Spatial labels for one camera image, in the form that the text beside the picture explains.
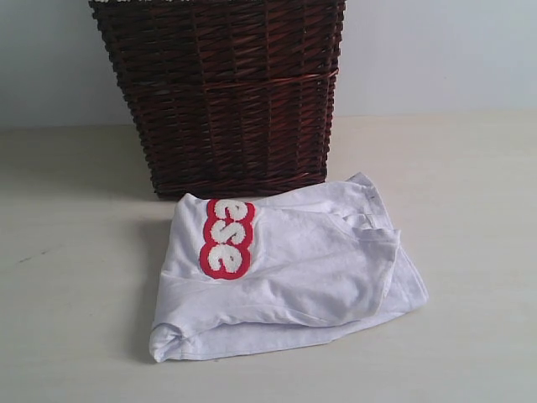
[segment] brown wicker basket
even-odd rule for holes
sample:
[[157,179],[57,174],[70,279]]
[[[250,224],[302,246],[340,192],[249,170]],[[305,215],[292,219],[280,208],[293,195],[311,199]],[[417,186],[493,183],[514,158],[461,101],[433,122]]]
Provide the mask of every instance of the brown wicker basket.
[[90,5],[160,197],[326,178],[345,0]]

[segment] white table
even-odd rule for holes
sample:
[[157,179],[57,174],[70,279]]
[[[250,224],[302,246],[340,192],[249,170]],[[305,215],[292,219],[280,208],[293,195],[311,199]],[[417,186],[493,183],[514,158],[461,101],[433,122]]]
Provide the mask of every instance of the white table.
[[382,192],[431,299],[331,345],[147,352],[173,203],[131,127],[0,134],[0,402],[530,402],[537,113],[338,118],[330,179]]

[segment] embroidered patch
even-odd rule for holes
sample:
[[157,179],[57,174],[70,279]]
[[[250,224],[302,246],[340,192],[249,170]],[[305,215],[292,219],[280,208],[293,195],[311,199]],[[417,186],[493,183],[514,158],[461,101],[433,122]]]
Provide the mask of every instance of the embroidered patch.
[[210,200],[203,228],[206,244],[200,251],[200,266],[213,279],[236,280],[250,268],[255,207],[234,200]]

